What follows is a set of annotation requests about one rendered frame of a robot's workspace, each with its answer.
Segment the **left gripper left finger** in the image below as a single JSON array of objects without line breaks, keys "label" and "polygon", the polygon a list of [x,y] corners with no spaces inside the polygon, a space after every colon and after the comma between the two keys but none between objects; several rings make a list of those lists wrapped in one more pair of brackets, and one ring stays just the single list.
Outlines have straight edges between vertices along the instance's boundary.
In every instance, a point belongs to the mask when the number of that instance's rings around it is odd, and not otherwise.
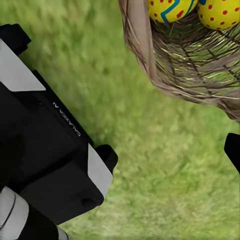
[{"label": "left gripper left finger", "polygon": [[26,152],[21,133],[0,138],[0,193]]}]

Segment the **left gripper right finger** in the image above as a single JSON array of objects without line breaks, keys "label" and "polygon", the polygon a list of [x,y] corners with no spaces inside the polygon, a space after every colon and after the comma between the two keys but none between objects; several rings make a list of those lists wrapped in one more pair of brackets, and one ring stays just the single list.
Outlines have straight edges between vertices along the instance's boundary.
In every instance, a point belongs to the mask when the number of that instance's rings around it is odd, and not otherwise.
[{"label": "left gripper right finger", "polygon": [[240,135],[228,133],[224,151],[240,173]]}]

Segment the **wicker basket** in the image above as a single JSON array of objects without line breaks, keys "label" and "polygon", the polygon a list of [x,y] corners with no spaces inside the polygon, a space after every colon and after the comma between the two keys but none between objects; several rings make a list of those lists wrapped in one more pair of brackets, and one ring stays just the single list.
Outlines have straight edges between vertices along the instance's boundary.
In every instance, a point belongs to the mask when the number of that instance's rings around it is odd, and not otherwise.
[{"label": "wicker basket", "polygon": [[[226,30],[203,25],[183,31],[197,21],[197,7],[177,21],[157,23],[150,17],[148,0],[118,3],[124,44],[135,54],[152,85],[171,98],[207,107],[216,105],[240,125],[240,71],[235,72],[240,68],[240,24]],[[194,35],[182,38],[192,31]],[[218,53],[212,50],[221,47],[226,48]],[[200,60],[193,58],[195,54],[202,54]],[[231,76],[210,78],[215,76],[210,74],[221,72]]]}]

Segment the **easter egg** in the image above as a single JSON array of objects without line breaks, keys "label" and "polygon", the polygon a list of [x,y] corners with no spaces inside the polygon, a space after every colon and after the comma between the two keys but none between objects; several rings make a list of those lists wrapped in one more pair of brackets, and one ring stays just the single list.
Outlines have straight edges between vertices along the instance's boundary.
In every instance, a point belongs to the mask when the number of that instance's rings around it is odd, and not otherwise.
[{"label": "easter egg", "polygon": [[198,20],[211,30],[226,30],[240,23],[240,0],[198,0]]},{"label": "easter egg", "polygon": [[199,0],[147,0],[149,16],[156,23],[172,23],[193,12]]}]

